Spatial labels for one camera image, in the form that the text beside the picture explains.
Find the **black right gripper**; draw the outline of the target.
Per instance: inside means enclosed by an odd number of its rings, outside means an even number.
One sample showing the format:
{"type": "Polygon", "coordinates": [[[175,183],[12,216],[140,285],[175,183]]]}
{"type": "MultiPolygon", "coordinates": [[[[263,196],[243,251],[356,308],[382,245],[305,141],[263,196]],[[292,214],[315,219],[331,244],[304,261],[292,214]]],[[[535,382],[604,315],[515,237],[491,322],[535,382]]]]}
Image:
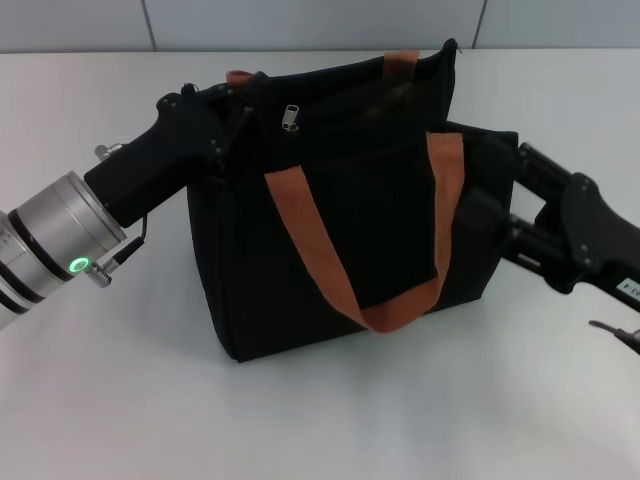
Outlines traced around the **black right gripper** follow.
{"type": "Polygon", "coordinates": [[[639,228],[604,201],[594,180],[572,174],[523,142],[516,182],[547,202],[535,225],[560,241],[562,258],[542,267],[536,228],[494,197],[472,189],[459,205],[465,272],[490,279],[502,259],[534,274],[563,294],[587,283],[633,310],[639,309],[639,228]]]}

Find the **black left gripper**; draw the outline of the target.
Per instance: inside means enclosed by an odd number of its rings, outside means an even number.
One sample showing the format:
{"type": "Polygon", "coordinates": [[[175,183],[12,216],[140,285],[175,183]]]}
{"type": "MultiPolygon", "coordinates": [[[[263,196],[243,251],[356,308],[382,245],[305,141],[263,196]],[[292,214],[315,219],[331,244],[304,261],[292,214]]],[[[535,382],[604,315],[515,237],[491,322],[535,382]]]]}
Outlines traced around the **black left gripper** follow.
{"type": "Polygon", "coordinates": [[[234,108],[224,125],[211,102],[253,102],[268,87],[263,72],[228,72],[226,82],[165,95],[155,123],[84,175],[101,205],[129,227],[195,180],[215,175],[249,122],[252,107],[234,108]]]}

